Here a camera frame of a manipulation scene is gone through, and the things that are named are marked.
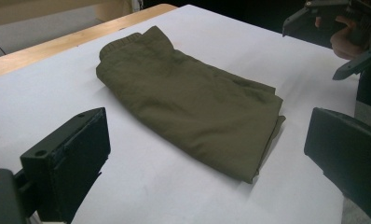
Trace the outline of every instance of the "gray floor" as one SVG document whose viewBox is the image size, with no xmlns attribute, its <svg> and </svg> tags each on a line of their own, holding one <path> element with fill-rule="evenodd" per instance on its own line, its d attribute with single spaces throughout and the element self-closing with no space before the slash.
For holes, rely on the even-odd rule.
<svg viewBox="0 0 371 224">
<path fill-rule="evenodd" d="M 83 7 L 37 19 L 0 26 L 0 47 L 5 53 L 49 41 L 100 24 L 93 7 Z"/>
</svg>

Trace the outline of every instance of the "olive green pants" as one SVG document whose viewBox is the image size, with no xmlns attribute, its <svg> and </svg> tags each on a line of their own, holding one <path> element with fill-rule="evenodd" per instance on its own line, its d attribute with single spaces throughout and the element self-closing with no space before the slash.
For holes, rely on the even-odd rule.
<svg viewBox="0 0 371 224">
<path fill-rule="evenodd" d="M 252 182 L 284 121 L 273 88 L 185 55 L 157 27 L 106 45 L 100 59 L 98 78 L 139 121 L 197 160 Z"/>
</svg>

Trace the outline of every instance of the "wooden table edge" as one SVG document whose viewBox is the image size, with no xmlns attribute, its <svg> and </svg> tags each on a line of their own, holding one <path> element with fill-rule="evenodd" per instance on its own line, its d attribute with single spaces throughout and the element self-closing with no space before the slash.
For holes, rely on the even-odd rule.
<svg viewBox="0 0 371 224">
<path fill-rule="evenodd" d="M 147 21 L 174 9 L 176 9 L 176 7 L 168 4 L 157 5 L 70 35 L 50 40 L 28 49 L 22 49 L 2 56 L 0 57 L 0 76 L 104 35 L 112 34 L 120 29 L 130 27 L 142 21 Z"/>
</svg>

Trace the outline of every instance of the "folded cloth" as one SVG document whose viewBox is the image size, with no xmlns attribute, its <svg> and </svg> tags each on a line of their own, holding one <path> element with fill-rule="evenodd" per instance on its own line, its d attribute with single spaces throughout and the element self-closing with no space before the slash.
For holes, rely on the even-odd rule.
<svg viewBox="0 0 371 224">
<path fill-rule="evenodd" d="M 283 116 L 274 88 L 173 48 L 159 28 L 106 45 L 98 78 L 147 127 L 212 168 L 252 183 Z"/>
</svg>

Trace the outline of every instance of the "white table surface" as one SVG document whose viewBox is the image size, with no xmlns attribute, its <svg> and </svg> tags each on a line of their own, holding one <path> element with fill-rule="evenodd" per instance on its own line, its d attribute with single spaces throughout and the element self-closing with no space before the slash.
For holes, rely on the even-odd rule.
<svg viewBox="0 0 371 224">
<path fill-rule="evenodd" d="M 287 120 L 253 185 L 157 137 L 96 77 L 105 44 L 153 25 L 176 49 L 277 88 Z M 343 196 L 303 149 L 313 107 L 353 114 L 358 78 L 332 80 L 344 62 L 330 49 L 180 7 L 0 77 L 0 166 L 17 172 L 24 151 L 72 116 L 104 106 L 112 153 L 75 224 L 340 223 Z"/>
</svg>

